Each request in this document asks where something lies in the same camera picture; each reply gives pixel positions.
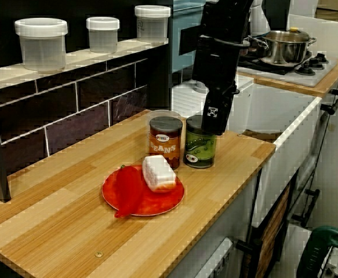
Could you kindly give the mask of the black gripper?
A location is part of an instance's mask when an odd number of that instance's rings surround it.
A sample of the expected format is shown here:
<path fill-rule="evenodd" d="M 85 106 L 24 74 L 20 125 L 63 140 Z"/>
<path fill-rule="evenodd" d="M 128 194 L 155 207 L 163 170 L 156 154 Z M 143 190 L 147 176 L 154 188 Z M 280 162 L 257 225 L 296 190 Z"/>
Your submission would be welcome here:
<path fill-rule="evenodd" d="M 239 93 L 235 82 L 240 52 L 244 40 L 225 41 L 200 36 L 197 42 L 192 79 L 205 90 L 202 131 L 222 135 L 227 126 L 232 101 Z"/>

